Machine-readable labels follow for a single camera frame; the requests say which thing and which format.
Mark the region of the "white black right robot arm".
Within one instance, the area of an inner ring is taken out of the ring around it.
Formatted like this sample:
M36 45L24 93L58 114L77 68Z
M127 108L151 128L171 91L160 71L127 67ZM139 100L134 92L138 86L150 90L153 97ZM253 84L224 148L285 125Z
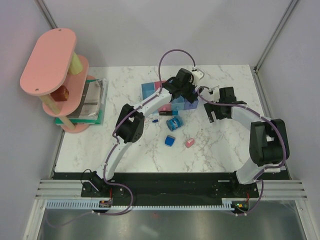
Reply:
M229 191L235 197L254 188L266 170L281 169L290 156L285 122L271 119L251 109L246 102L238 101L233 87L219 89L217 102L206 100L204 108L209 121L231 119L249 130L249 159L232 174Z

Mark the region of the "white blue marker pen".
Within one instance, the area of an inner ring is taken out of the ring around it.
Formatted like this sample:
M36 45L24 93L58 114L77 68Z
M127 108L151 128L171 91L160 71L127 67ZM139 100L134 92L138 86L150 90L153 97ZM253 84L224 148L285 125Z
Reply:
M158 119L146 119L146 120L144 121L144 124L145 124L145 125L148 125L148 124L153 124L153 123L158 123L158 122L159 122Z

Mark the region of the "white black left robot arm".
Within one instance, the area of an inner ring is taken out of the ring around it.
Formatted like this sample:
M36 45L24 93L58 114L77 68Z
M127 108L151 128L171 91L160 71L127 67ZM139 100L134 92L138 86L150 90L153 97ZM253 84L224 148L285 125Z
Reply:
M161 82L160 88L145 100L136 105L125 104L112 133L116 142L99 168L91 171L88 180L82 182L81 194L84 195L86 192L92 191L99 197L104 197L114 186L126 189L131 194L130 188L121 183L111 182L111 179L125 152L141 138L144 132L145 118L179 97L183 97L191 103L194 102L198 98L196 87L203 77L204 73L196 67L193 67L192 71L181 68L176 76Z

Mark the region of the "black blue highlighter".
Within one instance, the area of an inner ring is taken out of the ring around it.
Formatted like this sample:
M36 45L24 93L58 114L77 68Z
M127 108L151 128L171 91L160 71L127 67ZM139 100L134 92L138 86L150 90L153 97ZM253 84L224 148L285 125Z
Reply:
M160 111L160 116L177 116L179 112L177 110L171 110L171 111Z

